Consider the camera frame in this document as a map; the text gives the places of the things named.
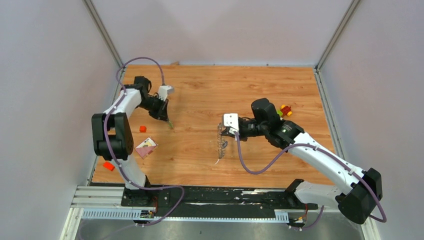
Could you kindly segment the green key tag with key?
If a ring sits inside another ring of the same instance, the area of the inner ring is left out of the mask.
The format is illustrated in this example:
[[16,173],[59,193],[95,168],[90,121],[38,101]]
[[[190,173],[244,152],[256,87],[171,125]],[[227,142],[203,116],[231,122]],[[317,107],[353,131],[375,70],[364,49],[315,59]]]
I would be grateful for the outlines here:
[[173,130],[174,129],[173,123],[171,121],[168,121],[167,123],[168,123],[169,128]]

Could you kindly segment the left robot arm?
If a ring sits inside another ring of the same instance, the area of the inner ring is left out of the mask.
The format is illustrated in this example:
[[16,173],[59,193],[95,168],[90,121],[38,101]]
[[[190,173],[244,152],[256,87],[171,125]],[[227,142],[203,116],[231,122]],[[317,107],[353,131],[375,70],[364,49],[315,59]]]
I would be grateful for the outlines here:
[[150,94],[151,87],[150,80],[137,76],[132,84],[121,85],[117,100],[107,110],[91,117],[95,154],[119,171],[126,189],[136,190],[133,198],[142,207],[152,203],[153,193],[133,154],[134,138],[129,118],[134,110],[142,108],[152,118],[168,122],[168,97],[174,92],[172,86],[162,84],[157,93]]

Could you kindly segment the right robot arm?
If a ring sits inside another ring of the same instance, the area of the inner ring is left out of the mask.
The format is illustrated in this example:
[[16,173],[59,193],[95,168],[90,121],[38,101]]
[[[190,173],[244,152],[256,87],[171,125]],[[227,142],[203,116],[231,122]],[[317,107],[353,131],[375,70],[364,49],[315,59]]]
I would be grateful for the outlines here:
[[[294,180],[286,189],[286,204],[298,209],[303,204],[317,204],[338,209],[348,220],[364,224],[368,218],[380,223],[388,218],[381,204],[383,198],[382,175],[374,168],[365,170],[337,156],[318,143],[295,122],[286,119],[292,114],[291,107],[276,108],[267,98],[251,103],[253,117],[241,117],[237,113],[222,116],[221,137],[234,138],[239,161],[244,170],[252,175],[267,171],[283,154],[289,153],[308,163],[324,174],[332,185],[316,184],[304,179]],[[263,169],[253,171],[244,161],[241,142],[248,138],[265,137],[281,152]]]

